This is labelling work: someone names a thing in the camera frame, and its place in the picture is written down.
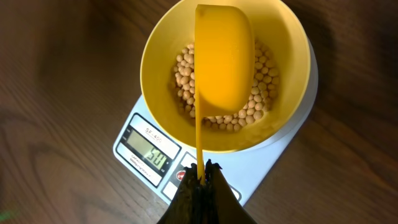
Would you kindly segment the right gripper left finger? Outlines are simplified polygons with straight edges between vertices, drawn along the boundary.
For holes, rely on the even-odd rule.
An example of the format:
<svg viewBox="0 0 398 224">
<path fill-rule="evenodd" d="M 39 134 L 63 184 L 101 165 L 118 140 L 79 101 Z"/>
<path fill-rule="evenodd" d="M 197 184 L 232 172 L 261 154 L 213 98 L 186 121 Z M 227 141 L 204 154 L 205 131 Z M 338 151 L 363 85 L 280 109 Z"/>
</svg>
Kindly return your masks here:
<svg viewBox="0 0 398 224">
<path fill-rule="evenodd" d="M 197 165 L 184 168 L 185 175 L 168 209 L 157 224 L 200 224 L 203 222 L 202 188 L 197 177 Z"/>
</svg>

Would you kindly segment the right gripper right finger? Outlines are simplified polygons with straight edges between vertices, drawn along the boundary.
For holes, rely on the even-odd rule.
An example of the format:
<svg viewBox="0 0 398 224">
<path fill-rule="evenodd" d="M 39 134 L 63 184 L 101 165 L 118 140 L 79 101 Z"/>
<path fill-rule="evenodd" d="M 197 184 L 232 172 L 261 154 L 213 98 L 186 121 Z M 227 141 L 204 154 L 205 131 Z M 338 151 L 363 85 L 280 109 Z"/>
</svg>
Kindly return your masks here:
<svg viewBox="0 0 398 224">
<path fill-rule="evenodd" d="M 256 224 L 231 190 L 218 163 L 210 159 L 205 166 L 206 194 L 204 223 Z"/>
</svg>

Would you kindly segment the yellow measuring scoop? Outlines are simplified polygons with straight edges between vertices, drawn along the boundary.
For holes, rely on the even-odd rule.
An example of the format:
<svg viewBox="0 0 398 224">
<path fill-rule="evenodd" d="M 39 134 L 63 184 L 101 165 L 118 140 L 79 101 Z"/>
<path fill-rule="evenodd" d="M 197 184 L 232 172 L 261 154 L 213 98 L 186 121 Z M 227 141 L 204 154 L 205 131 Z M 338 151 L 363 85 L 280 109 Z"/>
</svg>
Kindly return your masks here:
<svg viewBox="0 0 398 224">
<path fill-rule="evenodd" d="M 195 9 L 195 128 L 197 178 L 205 183 L 201 121 L 238 112 L 246 104 L 254 69 L 254 34 L 248 17 L 233 6 Z"/>
</svg>

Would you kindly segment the yellow bowl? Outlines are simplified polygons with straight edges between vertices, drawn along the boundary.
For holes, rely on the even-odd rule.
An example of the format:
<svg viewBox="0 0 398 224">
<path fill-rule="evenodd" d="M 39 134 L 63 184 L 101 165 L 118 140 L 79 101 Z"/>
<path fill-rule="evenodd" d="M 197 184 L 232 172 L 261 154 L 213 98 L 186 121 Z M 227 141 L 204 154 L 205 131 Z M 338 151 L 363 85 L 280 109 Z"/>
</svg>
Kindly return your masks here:
<svg viewBox="0 0 398 224">
<path fill-rule="evenodd" d="M 154 27 L 141 61 L 141 90 L 155 122 L 172 138 L 195 146 L 195 126 L 178 110 L 172 83 L 175 58 L 193 41 L 195 9 L 200 2 L 180 1 Z M 296 112 L 310 77 L 310 47 L 302 24 L 282 1 L 215 1 L 240 8 L 251 21 L 255 36 L 273 52 L 280 82 L 272 109 L 262 119 L 240 131 L 202 130 L 207 152 L 234 152 L 255 146 L 283 127 Z"/>
</svg>

